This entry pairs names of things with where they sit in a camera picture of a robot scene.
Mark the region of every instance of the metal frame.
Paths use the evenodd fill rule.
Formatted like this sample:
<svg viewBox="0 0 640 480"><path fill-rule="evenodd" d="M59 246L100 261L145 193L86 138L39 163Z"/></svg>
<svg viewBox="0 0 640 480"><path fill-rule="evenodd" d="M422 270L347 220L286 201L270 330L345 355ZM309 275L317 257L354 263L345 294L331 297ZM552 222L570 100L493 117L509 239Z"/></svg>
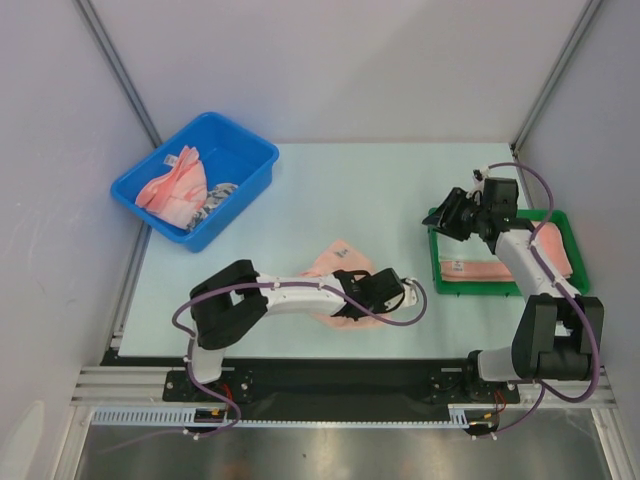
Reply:
<svg viewBox="0 0 640 480"><path fill-rule="evenodd" d="M78 9L80 16L85 22L88 32L96 42L98 49L107 62L116 81L122 88L123 94L127 98L129 105L138 118L145 134L154 147L162 143L162 139L156 130L149 113L146 110L144 102L138 94L127 70L114 47L109 35L102 24L95 7L91 0L73 0L74 5ZM514 139L512 151L514 160L519 161L518 153L522 145L527 139L531 129L535 125L544 107L552 97L560 78L569 65L576 49L582 42L589 26L593 23L596 14L600 11L604 0L588 0L576 25L574 26L569 38L563 46L562 52L558 57L551 73L547 77L545 84L529 111L525 122L520 128L518 135ZM524 186L524 194L529 206L532 205L531 195L529 193L527 183L521 178ZM120 338L122 336L126 318L131 305L135 285L138 279L142 261L144 259L145 250L149 239L150 229L146 225L142 225L140 232L133 248L130 264L126 273L124 282L120 292L120 300L117 304L114 317L113 328L107 348L118 349ZM66 440L60 451L60 456L56 464L55 473L51 476L53 479L71 479L74 478L77 467L82 454L82 448L88 433L89 426L96 412L99 413L99 421L120 422L126 424L127 419L137 418L138 423L142 417L127 416L127 412L132 412L132 408L137 412L149 412L157 414L165 412L187 412L186 417L190 418L188 412L196 407L206 406L207 408L215 408L223 406L222 404L167 404L162 401L162 393L166 374L172 370L170 367L85 367L82 369L78 384L76 386L73 398L71 400L71 408L73 414L71 416L69 429ZM584 389L584 384L580 382L558 382L558 386L569 394L575 394ZM511 408L528 409L538 396L539 390L536 386L523 385L520 386L522 402L519 405L512 405ZM413 425L416 428L433 428L438 427L454 427L460 428L466 422L464 419L464 410L484 408L474 404L452 404L449 405L451 414L451 425L439 424L429 425L428 422L419 425ZM615 398L604 370L601 372L601 380L598 390L594 396L584 404L568 405L559 399L548 395L540 405L540 408L590 408L598 429L600 441L602 443L609 468L614 479L630 479L640 478L638 466L633 457L633 449L630 448L629 439L625 436L620 413L615 404ZM148 418L161 418L166 420L167 417L162 415L155 417L152 415ZM365 424L328 424L326 422L245 422L243 426L295 426L310 428L341 428L341 427L363 427ZM383 423L375 426L384 426L386 428L402 427L408 425L404 423Z"/></svg>
<svg viewBox="0 0 640 480"><path fill-rule="evenodd" d="M553 92L558 86L558 82L562 78L564 72L567 70L571 59L576 53L578 47L581 45L585 34L589 30L589 27L593 24L597 13L600 11L600 7L603 5L604 0L588 0L578 20L576 21L569 37L560 51L560 55L553 65L551 72L547 76L544 82L542 90L538 94L538 97L534 101L531 109L527 113L524 123L516 138L513 141L512 150L517 157L522 145L527 140L529 133L535 126L540 114L543 112L545 106L549 103Z"/></svg>

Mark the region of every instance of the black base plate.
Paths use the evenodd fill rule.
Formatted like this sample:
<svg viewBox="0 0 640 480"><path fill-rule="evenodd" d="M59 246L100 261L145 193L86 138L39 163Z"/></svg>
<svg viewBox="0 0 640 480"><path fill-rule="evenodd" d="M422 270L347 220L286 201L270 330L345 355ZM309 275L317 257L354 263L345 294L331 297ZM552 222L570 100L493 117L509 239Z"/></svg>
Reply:
<svg viewBox="0 0 640 480"><path fill-rule="evenodd" d="M421 422L449 420L448 404L486 404L499 390L520 401L504 383L465 378L466 359L289 360L228 359L218 382L226 384L243 419L324 422ZM198 390L185 371L167 375L165 402L217 402Z"/></svg>

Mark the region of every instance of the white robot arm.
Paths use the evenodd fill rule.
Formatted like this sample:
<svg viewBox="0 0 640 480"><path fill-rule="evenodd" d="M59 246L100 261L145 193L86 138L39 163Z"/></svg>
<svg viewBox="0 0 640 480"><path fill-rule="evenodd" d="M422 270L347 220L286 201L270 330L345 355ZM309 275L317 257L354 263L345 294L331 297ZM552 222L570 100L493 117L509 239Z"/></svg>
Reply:
<svg viewBox="0 0 640 480"><path fill-rule="evenodd" d="M256 272L249 260L239 260L207 279L191 291L191 298L225 287L233 287L233 291L191 307L197 332L193 372L201 383L220 378L225 349L264 317L317 313L357 321L366 314L353 302L374 314L385 314L418 301L416 284L410 279L398 278L390 268L374 275L338 270L323 277L286 278Z"/></svg>
<svg viewBox="0 0 640 480"><path fill-rule="evenodd" d="M535 239L531 241L533 224L517 217L516 181L474 174L474 189L454 188L423 224L459 241L479 235L512 273L526 306L511 346L471 352L473 376L486 382L587 379L592 373L592 345L568 299L584 313L596 344L602 332L602 304L595 297L580 296Z"/></svg>

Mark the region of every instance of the pink towel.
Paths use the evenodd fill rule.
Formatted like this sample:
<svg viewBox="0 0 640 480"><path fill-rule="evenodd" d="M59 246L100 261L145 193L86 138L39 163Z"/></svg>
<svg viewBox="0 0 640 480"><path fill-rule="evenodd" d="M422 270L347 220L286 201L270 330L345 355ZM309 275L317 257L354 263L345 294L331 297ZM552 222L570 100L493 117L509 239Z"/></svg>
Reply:
<svg viewBox="0 0 640 480"><path fill-rule="evenodd" d="M369 273L375 273L376 271L371 260L362 253L344 240L336 240L313 262L313 266L301 275L303 277L322 277L336 270L344 270L346 272L365 270ZM346 317L330 317L328 315L312 316L325 325L338 329L368 328L384 325L382 322L371 317L359 318L356 322Z"/></svg>
<svg viewBox="0 0 640 480"><path fill-rule="evenodd" d="M186 229L207 199L207 178L198 150L184 147L171 171L154 178L136 205L178 228Z"/></svg>
<svg viewBox="0 0 640 480"><path fill-rule="evenodd" d="M558 227L547 223L538 233L537 239L562 276L570 277L573 269ZM513 276L500 262L441 261L440 273L445 282L513 282Z"/></svg>

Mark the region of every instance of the white label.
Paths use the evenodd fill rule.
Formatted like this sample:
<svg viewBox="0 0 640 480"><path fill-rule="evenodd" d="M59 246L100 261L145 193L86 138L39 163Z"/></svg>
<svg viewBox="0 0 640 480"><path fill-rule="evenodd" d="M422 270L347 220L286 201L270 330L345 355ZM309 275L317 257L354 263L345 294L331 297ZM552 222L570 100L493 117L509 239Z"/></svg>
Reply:
<svg viewBox="0 0 640 480"><path fill-rule="evenodd" d="M175 166L175 164L178 162L178 157L176 157L175 155L167 155L164 158L164 164L165 165L169 165L170 167Z"/></svg>

